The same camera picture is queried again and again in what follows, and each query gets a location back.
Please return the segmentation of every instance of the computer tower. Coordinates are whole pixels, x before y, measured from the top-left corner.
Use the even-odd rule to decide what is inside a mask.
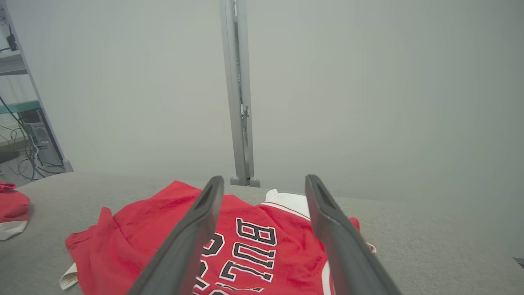
[[[53,135],[49,131],[49,125],[43,115],[42,109],[33,109],[18,113],[24,123],[24,128],[29,136],[32,137],[38,148],[38,160],[43,166],[62,165],[62,157],[58,152],[58,147]]]

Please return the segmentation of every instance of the vertical metal bar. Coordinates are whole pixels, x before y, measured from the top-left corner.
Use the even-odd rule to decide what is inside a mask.
[[[11,15],[9,13],[9,9],[8,9],[5,1],[3,1],[3,4],[4,4],[3,6],[4,6],[4,9],[5,9],[5,13],[6,13],[6,16],[7,16],[7,21],[8,21],[9,24],[11,24],[11,30],[13,31],[13,35],[15,35],[16,45],[18,46],[18,50],[20,51],[20,55],[22,56],[22,61],[24,62],[24,65],[26,67],[27,74],[29,75],[29,79],[31,80],[31,84],[32,84],[33,89],[35,91],[36,97],[38,98],[38,102],[40,103],[40,107],[42,108],[43,115],[46,117],[47,125],[49,127],[49,131],[51,132],[51,134],[52,134],[52,136],[54,138],[54,142],[55,142],[56,147],[58,149],[58,153],[60,153],[60,156],[62,158],[62,163],[63,163],[63,161],[66,161],[69,169],[71,171],[73,171],[71,163],[69,162],[69,160],[66,159],[66,156],[64,155],[64,153],[62,151],[62,148],[60,147],[60,143],[58,142],[58,138],[57,138],[57,136],[56,136],[56,134],[55,134],[55,132],[53,130],[53,126],[52,126],[52,123],[51,123],[51,118],[49,118],[49,116],[47,116],[46,108],[44,106],[44,103],[43,103],[42,99],[40,98],[40,93],[38,93],[38,88],[36,87],[35,80],[32,77],[31,70],[29,69],[29,65],[27,64],[27,60],[26,60],[26,57],[24,55],[24,51],[22,50],[22,45],[20,43],[20,39],[18,38],[18,35],[16,34],[16,26],[13,23],[13,19],[11,18]]]
[[[235,156],[236,177],[231,184],[247,185],[247,173],[242,136],[242,110],[240,89],[238,87],[237,52],[234,24],[233,0],[221,0],[222,44],[226,71],[227,96],[229,98],[231,133],[233,135],[233,153]]]
[[[251,107],[251,86],[249,83],[249,46],[247,42],[247,0],[237,0],[237,28],[238,28],[238,51],[240,56],[240,74],[241,74],[241,91],[242,103],[246,112],[246,129],[247,129],[247,148],[249,171],[247,177],[250,178],[251,186],[260,187],[260,181],[255,177],[255,168],[253,163],[253,109]]]

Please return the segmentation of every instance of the red cloth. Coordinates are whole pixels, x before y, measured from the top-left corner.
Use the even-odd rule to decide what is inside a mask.
[[[0,223],[28,220],[29,198],[15,187],[14,183],[0,182]]]
[[[24,231],[29,219],[29,198],[15,187],[13,183],[0,182],[0,240]]]
[[[358,222],[358,219],[355,217],[350,217],[350,221],[353,224],[353,226],[357,229],[357,231],[360,233],[360,222]]]
[[[173,182],[114,216],[102,208],[95,226],[69,236],[65,244],[84,294],[125,294],[200,192]],[[234,195],[224,196],[216,234],[201,261],[195,294],[254,295],[263,289],[264,294],[303,295],[332,289],[327,258],[310,221]]]

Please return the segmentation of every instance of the shelving unit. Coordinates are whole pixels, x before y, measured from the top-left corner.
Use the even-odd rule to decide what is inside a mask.
[[[11,111],[12,113],[25,112],[25,111],[36,110],[36,109],[41,108],[40,101],[38,100],[11,103],[11,104],[8,104],[7,107],[9,107],[9,111]],[[8,114],[9,111],[7,110],[5,106],[0,106],[0,114]]]
[[[25,74],[27,74],[27,69],[20,51],[0,53],[0,76]]]

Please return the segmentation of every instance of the jersey lettering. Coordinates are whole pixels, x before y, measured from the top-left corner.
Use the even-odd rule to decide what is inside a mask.
[[[215,233],[213,237],[211,237],[209,246],[204,246],[204,251],[202,252],[203,256],[209,257],[209,256],[216,256],[222,250],[222,247],[224,247],[224,236]]]
[[[274,227],[265,227],[249,222],[244,222],[242,218],[236,219],[236,233],[241,238],[257,241],[262,244],[276,246],[277,236]]]
[[[254,292],[262,292],[264,289],[263,288],[260,288],[260,287],[257,287],[257,288],[244,288],[244,289],[237,289],[235,287],[231,287],[231,286],[228,286],[226,284],[222,284],[222,283],[215,283],[215,285],[218,285],[222,288],[226,288],[226,289],[230,289],[230,290],[234,290],[234,291],[240,291],[240,290],[247,290],[247,291],[254,291]]]
[[[254,254],[258,254],[260,256],[264,256],[266,258],[274,258],[276,250],[270,250],[266,251],[254,246],[249,246],[246,244],[242,244],[239,242],[236,242],[233,246],[233,256],[242,260],[247,260],[250,262],[253,262],[258,265],[262,265],[265,268],[273,269],[273,265],[275,263],[274,260],[262,260],[254,256]]]
[[[204,260],[200,260],[200,270],[198,277],[196,277],[196,284],[195,288],[199,289],[200,291],[204,291],[209,287],[209,283],[204,281],[202,277],[205,275],[205,273],[208,271],[208,263]]]
[[[222,290],[213,290],[213,292],[209,295],[229,295],[229,294]]]
[[[228,260],[226,264],[224,264],[224,267],[222,267],[222,271],[220,272],[220,278],[234,282],[236,278],[236,274],[232,273],[231,271],[233,269],[251,273],[252,275],[258,276],[262,278],[262,280],[271,282],[273,280],[273,274],[267,273],[267,272],[259,272],[256,269],[253,269],[251,267],[247,267],[244,265],[240,265],[237,263],[232,262],[231,260]]]

